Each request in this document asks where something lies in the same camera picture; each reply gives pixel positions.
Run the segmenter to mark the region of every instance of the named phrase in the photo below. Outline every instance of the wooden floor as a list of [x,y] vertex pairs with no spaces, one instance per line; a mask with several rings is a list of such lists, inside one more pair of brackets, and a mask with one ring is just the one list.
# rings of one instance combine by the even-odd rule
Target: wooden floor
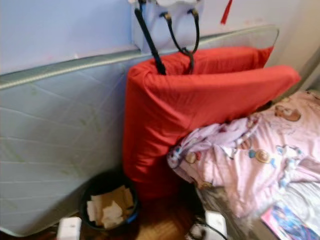
[[[190,202],[185,197],[170,197],[144,204],[136,221],[126,233],[110,236],[82,223],[80,240],[183,240],[193,224]],[[54,240],[57,226],[28,237],[12,237],[0,233],[0,240]]]

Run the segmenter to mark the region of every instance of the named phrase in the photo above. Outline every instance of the cable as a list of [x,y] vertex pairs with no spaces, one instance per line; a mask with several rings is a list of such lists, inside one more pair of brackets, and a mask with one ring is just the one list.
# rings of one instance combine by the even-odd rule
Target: cable
[[[212,231],[216,232],[218,235],[220,235],[224,240],[228,240],[226,238],[226,236],[223,235],[220,231],[218,231],[214,227],[210,226],[208,223],[206,223],[205,221],[203,221],[200,218],[196,219],[195,224],[201,225],[203,227],[207,227],[207,228],[211,229]],[[201,237],[200,238],[194,237],[190,231],[188,232],[188,235],[189,235],[190,238],[192,238],[192,240],[203,240],[205,238],[205,236],[206,236],[206,231],[204,231],[204,229],[201,231]]]

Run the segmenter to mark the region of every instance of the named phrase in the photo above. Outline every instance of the pink blanket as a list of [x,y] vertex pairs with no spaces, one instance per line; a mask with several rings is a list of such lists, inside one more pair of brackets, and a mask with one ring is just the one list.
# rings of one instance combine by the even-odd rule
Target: pink blanket
[[167,156],[198,188],[225,188],[244,217],[290,182],[320,182],[320,98],[298,92],[263,112],[189,134]]

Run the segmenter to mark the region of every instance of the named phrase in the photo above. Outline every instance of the red cushion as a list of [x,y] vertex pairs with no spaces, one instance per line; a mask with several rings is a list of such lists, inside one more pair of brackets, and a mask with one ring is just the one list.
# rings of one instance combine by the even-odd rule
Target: red cushion
[[171,195],[180,181],[166,154],[192,130],[254,112],[300,77],[288,66],[262,68],[272,49],[224,47],[199,50],[194,71],[189,58],[162,57],[167,75],[150,59],[128,73],[123,166],[141,200]]

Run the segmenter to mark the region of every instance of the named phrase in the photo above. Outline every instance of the red tassel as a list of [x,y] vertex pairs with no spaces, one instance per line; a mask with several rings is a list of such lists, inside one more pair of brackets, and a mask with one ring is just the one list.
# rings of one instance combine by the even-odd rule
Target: red tassel
[[221,18],[221,24],[225,25],[226,22],[227,22],[227,19],[228,19],[228,15],[229,15],[229,12],[230,12],[230,7],[231,7],[231,4],[232,4],[232,0],[229,0],[227,6],[225,7],[225,10],[224,10],[224,14]]

